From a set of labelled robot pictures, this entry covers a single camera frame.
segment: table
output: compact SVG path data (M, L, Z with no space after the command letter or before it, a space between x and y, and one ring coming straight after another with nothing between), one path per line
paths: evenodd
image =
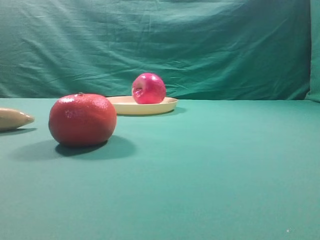
M71 150L55 101L0 99L36 118L0 133L1 240L319 239L320 104L180 100Z

